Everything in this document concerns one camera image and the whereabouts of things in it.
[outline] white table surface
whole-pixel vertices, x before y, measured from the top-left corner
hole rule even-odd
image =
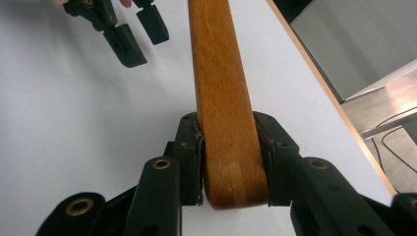
[[[170,40],[151,45],[113,1],[149,62],[125,68],[84,19],[44,0],[0,2],[0,235],[34,235],[65,198],[108,200],[139,181],[182,115],[196,110],[186,0],[157,0]],[[264,0],[231,0],[253,109],[303,156],[330,160],[355,189],[390,194]],[[288,207],[183,208],[183,235],[294,235]]]

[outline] wood grain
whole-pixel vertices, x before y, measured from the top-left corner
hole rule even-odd
[[[190,0],[205,190],[214,208],[268,201],[268,184],[227,0]]]

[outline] clamp jaw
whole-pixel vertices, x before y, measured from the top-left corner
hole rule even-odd
[[[330,162],[302,158],[275,119],[254,116],[268,205],[291,206],[297,235],[417,235],[417,194],[398,194],[391,206],[363,197]],[[197,114],[183,116],[175,141],[146,163],[137,187],[109,202],[93,193],[72,196],[49,215],[37,236],[181,235],[181,206],[203,202],[203,149]]]
[[[144,8],[137,16],[153,44],[169,39],[168,30],[152,0],[135,0]],[[132,35],[127,24],[116,27],[117,18],[110,0],[70,0],[64,4],[65,12],[73,17],[82,16],[92,23],[97,31],[104,31],[104,37],[120,62],[128,68],[147,63],[144,53]]]

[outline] white surface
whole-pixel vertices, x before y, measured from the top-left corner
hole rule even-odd
[[[0,2],[0,235],[33,235],[65,198],[136,185],[182,115],[196,110],[186,0],[158,0],[170,40],[151,45],[136,8],[118,11],[149,62],[124,68],[100,33],[50,2]],[[362,194],[389,193],[264,1],[231,8],[253,109],[303,156],[333,162]],[[183,235],[293,235],[287,207],[184,207]]]

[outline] clamp rivet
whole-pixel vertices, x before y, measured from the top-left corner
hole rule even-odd
[[[65,212],[70,216],[78,216],[88,212],[93,205],[94,201],[92,199],[80,198],[72,201],[65,209]]]

